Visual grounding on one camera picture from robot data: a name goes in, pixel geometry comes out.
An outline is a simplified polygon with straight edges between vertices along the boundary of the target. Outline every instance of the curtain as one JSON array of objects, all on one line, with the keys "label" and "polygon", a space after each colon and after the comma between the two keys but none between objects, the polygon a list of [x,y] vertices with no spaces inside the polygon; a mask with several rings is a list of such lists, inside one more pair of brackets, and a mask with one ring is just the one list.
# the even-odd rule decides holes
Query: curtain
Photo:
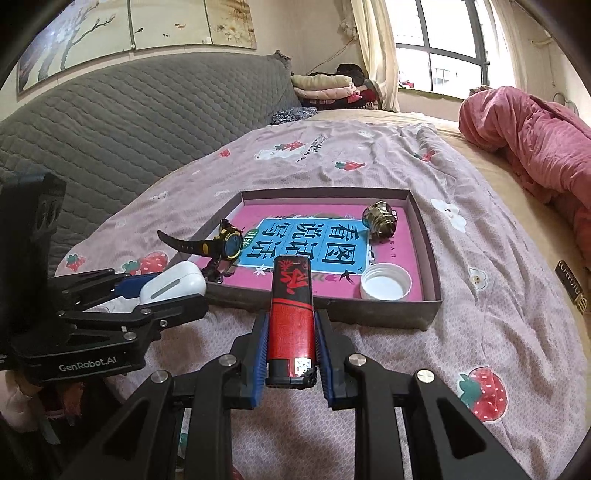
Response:
[{"label": "curtain", "polygon": [[513,75],[515,77],[515,86],[524,92],[527,92],[527,72],[525,69],[525,60],[523,56],[523,43],[519,28],[515,22],[515,13],[511,0],[484,0],[486,9],[489,11],[493,29],[495,29],[496,20],[501,24],[501,33],[505,39],[511,56],[511,66],[513,68]]},{"label": "curtain", "polygon": [[368,76],[379,89],[382,109],[399,112],[396,43],[385,0],[342,0],[342,30],[352,32],[353,22]]}]

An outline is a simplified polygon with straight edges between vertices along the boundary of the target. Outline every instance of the electric cord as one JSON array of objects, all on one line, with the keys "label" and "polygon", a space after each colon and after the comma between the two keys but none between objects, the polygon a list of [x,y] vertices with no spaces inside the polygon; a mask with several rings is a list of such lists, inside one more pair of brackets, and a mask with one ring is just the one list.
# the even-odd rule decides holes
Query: electric cord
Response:
[{"label": "electric cord", "polygon": [[334,60],[336,57],[338,57],[340,54],[342,54],[349,45],[351,45],[353,43],[355,39],[351,38],[351,40],[349,40],[345,46],[343,48],[341,48],[337,53],[335,53],[334,55],[332,55],[330,58],[326,59],[325,61],[319,63],[318,65],[316,65],[316,67],[314,67],[313,69],[311,69],[308,73],[306,73],[306,75],[309,75],[310,73],[312,73],[314,70],[316,70],[318,67],[324,65],[325,63]]}]

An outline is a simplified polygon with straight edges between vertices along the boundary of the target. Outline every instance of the red cylinder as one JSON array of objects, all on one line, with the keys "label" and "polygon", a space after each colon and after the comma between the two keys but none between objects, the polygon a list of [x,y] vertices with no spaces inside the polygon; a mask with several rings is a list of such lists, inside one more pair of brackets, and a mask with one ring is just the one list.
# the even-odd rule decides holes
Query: red cylinder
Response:
[{"label": "red cylinder", "polygon": [[309,257],[281,255],[275,258],[267,362],[269,387],[309,388],[316,383]]}]

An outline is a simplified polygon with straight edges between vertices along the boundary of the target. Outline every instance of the gray sofa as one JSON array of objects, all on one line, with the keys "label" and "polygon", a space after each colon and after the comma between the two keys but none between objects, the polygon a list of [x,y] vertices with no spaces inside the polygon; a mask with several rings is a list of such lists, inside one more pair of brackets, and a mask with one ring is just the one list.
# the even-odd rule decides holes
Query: gray sofa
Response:
[{"label": "gray sofa", "polygon": [[158,179],[299,106],[289,76],[279,53],[150,57],[77,77],[0,123],[0,181],[50,170],[68,182],[50,272]]}]

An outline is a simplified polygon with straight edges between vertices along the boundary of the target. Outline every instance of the blue gripper pad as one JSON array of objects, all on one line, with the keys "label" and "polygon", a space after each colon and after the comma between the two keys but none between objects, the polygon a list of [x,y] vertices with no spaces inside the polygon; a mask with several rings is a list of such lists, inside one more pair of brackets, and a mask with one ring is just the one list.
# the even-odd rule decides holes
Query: blue gripper pad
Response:
[{"label": "blue gripper pad", "polygon": [[135,299],[139,297],[139,291],[153,278],[158,277],[160,273],[148,273],[136,275],[120,281],[115,286],[115,298],[123,297],[125,299]]},{"label": "blue gripper pad", "polygon": [[324,340],[324,332],[318,312],[314,313],[314,326],[316,330],[316,361],[320,367],[320,379],[322,380],[322,390],[329,407],[333,406],[335,401],[335,391],[333,389],[333,370],[330,363],[329,353]]},{"label": "blue gripper pad", "polygon": [[256,349],[253,371],[252,406],[257,407],[261,401],[262,390],[265,387],[267,377],[267,346],[269,344],[269,314],[265,317],[259,336],[259,344]]}]

